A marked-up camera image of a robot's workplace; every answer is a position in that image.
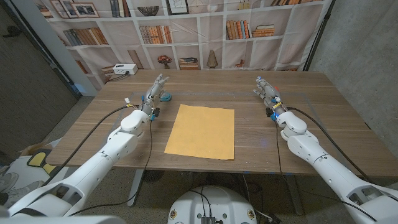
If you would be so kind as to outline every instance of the bowl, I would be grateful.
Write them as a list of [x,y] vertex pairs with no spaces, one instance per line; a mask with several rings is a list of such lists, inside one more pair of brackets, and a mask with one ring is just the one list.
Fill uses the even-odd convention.
[[144,16],[156,16],[159,6],[137,7]]

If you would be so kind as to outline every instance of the gray concrete wall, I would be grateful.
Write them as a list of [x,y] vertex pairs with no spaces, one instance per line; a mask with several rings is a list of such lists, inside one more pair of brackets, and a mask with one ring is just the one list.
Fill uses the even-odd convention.
[[310,70],[325,73],[398,157],[398,1],[337,0]]

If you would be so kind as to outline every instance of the wooden table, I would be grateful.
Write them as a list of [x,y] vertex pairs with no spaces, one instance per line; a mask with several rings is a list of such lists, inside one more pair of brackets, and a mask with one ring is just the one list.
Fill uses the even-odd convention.
[[[396,158],[327,77],[318,72],[139,70],[136,75],[106,84],[49,155],[47,162],[62,164],[90,129],[104,115],[125,105],[124,99],[132,93],[132,103],[139,104],[141,95],[152,86],[159,73],[170,77],[165,90],[172,94],[172,100],[160,103],[160,116],[152,123],[154,144],[148,169],[278,173],[275,123],[267,118],[262,100],[252,92],[256,88],[255,79],[260,75],[279,88],[285,105],[301,109],[319,120],[340,148],[367,175],[398,176]],[[221,161],[164,153],[180,104],[235,110],[234,160]],[[68,165],[79,166],[87,161],[101,149],[109,132],[119,126],[119,116],[123,118],[131,111],[128,108],[106,119]],[[318,127],[298,112],[294,113],[308,124],[308,130],[316,135],[327,152],[348,165]],[[116,166],[135,169],[145,166],[150,148],[148,133],[139,140],[136,150]],[[283,173],[316,174],[310,165],[289,151],[282,138],[279,138],[279,146]]]

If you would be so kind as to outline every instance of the yellow paper sheet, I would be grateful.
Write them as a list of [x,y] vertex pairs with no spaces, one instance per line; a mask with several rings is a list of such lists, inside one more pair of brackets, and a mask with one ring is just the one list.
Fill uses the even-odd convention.
[[234,110],[180,105],[165,153],[234,159]]

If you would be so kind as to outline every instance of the blue object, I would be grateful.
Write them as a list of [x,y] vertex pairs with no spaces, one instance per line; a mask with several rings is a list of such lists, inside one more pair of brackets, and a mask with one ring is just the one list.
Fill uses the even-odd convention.
[[170,101],[172,99],[172,95],[170,93],[164,93],[161,97],[161,101]]
[[244,33],[243,21],[241,21],[241,28],[242,28],[242,36],[243,36],[244,39],[246,39],[246,34]]

